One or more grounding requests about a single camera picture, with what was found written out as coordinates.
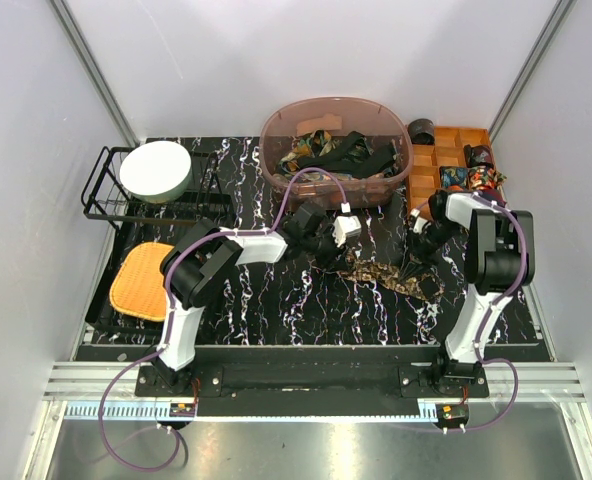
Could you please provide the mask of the brown floral patterned tie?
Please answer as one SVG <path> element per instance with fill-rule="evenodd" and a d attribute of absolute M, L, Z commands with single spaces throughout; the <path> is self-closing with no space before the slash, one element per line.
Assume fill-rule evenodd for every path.
<path fill-rule="evenodd" d="M 359 259 L 352 251 L 337 266 L 336 272 L 346 280 L 355 283 L 375 282 L 390 291 L 422 301 L 434 300 L 445 292 L 444 284 L 432 271 L 424 271 L 404 279 L 399 267 Z"/>

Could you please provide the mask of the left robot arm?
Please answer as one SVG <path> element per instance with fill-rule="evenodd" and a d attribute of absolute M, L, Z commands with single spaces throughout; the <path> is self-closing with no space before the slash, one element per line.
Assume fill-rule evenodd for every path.
<path fill-rule="evenodd" d="M 334 220 L 313 203 L 281 213 L 269 228 L 228 229 L 199 221 L 160 264 L 166 313 L 152 366 L 157 384 L 172 396 L 191 386 L 198 327 L 224 281 L 237 266 L 277 264 L 302 253 L 326 267 L 344 253 L 360 222 L 345 209 Z"/>

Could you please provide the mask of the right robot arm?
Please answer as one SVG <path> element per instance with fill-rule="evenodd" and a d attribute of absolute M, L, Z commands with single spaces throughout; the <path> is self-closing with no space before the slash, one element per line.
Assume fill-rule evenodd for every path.
<path fill-rule="evenodd" d="M 467 233 L 464 304 L 431 366 L 418 375 L 420 387 L 448 397 L 484 377 L 493 327 L 514 293 L 533 280 L 534 222 L 530 212 L 510 210 L 481 191 L 438 190 L 428 205 L 429 220 L 418 208 L 410 213 L 401 279 L 426 272 L 435 253 L 460 230 Z"/>

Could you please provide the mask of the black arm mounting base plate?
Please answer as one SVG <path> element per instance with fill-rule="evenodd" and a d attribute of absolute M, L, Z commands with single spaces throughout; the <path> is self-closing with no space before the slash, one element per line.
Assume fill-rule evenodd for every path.
<path fill-rule="evenodd" d="M 440 347 L 206 346 L 177 373 L 160 361 L 138 370 L 138 397 L 180 397 L 197 387 L 202 398 L 240 390 L 358 392 L 404 398 L 483 399 L 489 396 L 479 363 L 458 364 Z"/>

